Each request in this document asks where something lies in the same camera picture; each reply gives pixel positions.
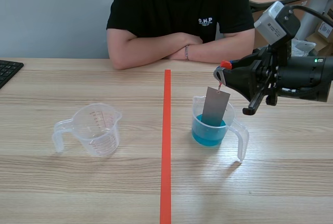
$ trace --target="keyboard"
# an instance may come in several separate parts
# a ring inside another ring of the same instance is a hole
[[[0,89],[24,66],[23,63],[0,60]]]

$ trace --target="blue liquid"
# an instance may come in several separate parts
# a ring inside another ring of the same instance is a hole
[[[202,115],[197,116],[197,119],[201,122]],[[225,122],[222,121],[220,126],[226,126]],[[201,145],[212,147],[220,145],[222,143],[226,130],[227,128],[210,128],[194,120],[192,126],[192,136]]]

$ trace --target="measuring cup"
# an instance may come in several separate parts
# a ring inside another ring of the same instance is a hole
[[[55,124],[52,139],[57,152],[63,151],[62,134],[72,133],[92,155],[113,153],[119,145],[117,122],[121,117],[121,113],[106,104],[80,109],[72,119]]]
[[[238,158],[243,161],[246,155],[246,149],[249,142],[248,130],[235,119],[235,110],[230,103],[225,110],[223,122],[220,127],[213,127],[201,122],[205,96],[195,96],[192,106],[192,136],[204,146],[217,146],[228,130],[234,132],[238,137]]]

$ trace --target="hand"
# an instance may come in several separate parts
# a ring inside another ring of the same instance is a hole
[[[185,45],[197,45],[202,44],[203,41],[199,36],[196,35],[190,35],[186,33],[181,33],[182,37],[184,38]]]
[[[185,48],[180,49],[179,51],[177,51],[176,53],[173,53],[172,55],[168,56],[165,59],[168,59],[168,60],[186,60]]]

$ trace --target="plastic bag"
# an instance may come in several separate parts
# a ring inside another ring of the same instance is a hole
[[[291,56],[308,56],[315,47],[315,43],[293,39],[291,42]]]

